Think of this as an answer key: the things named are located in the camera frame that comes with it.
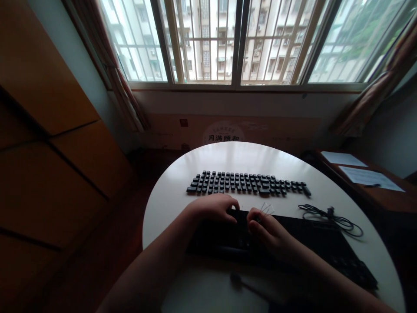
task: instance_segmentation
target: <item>white paper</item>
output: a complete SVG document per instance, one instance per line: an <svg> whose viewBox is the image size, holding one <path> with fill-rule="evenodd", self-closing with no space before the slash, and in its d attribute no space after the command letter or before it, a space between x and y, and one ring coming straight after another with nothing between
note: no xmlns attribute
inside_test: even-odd
<svg viewBox="0 0 417 313"><path fill-rule="evenodd" d="M378 188L385 188L390 190L402 191L392 180L386 177L384 174L377 173L371 170L360 170L352 167L339 166L340 169L349 177L353 183L360 183L363 185L380 184Z"/></svg>
<svg viewBox="0 0 417 313"><path fill-rule="evenodd" d="M351 155L349 153L337 153L337 152L322 151L321 154L330 163L368 167L368 165L361 162L360 160L358 160L357 158L355 158L353 155Z"/></svg>

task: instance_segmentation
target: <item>floor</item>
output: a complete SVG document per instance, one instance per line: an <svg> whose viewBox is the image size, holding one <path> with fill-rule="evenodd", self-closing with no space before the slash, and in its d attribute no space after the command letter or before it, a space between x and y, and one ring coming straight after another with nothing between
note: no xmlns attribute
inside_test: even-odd
<svg viewBox="0 0 417 313"><path fill-rule="evenodd" d="M25 312L95 312L124 269L142 251L142 223L150 193L165 169L185 152L146 150L129 155L139 178L134 192L90 234ZM408 257L392 257L408 311L417 312L415 264Z"/></svg>

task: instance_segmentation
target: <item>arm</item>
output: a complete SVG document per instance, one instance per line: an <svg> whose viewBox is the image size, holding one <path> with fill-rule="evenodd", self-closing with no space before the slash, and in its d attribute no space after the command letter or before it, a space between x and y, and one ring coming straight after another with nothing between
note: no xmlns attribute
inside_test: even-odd
<svg viewBox="0 0 417 313"><path fill-rule="evenodd" d="M254 220L257 216L261 224ZM247 219L249 232L264 243L276 258L310 273L334 291L338 301L344 303L339 308L345 307L350 312L394 312L296 240L272 216L252 208Z"/></svg>
<svg viewBox="0 0 417 313"><path fill-rule="evenodd" d="M191 202L125 270L98 312L158 311L198 224L204 219L236 223L226 213L239 203L229 195L213 194Z"/></svg>

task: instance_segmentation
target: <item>wooden wardrobe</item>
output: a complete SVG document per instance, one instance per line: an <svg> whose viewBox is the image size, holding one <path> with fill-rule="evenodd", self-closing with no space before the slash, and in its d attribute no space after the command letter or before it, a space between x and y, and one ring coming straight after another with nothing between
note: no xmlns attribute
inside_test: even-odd
<svg viewBox="0 0 417 313"><path fill-rule="evenodd" d="M24 0L0 4L0 312L15 311L134 177Z"/></svg>

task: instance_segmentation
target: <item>keyboard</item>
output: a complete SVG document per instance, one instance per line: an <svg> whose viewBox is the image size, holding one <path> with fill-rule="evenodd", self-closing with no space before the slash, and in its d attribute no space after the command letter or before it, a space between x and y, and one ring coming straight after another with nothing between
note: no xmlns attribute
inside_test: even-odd
<svg viewBox="0 0 417 313"><path fill-rule="evenodd" d="M187 187L188 194L228 193L233 190L263 196L285 196L287 193L303 193L311 196L305 182L282 180L274 175L263 174L203 171L202 174L197 174Z"/></svg>
<svg viewBox="0 0 417 313"><path fill-rule="evenodd" d="M291 264L276 260L248 232L248 212L228 210L238 223L204 221L188 246L188 253L296 273ZM357 285L377 289L377 281L360 261L337 226L331 223L272 215L298 241L317 253Z"/></svg>

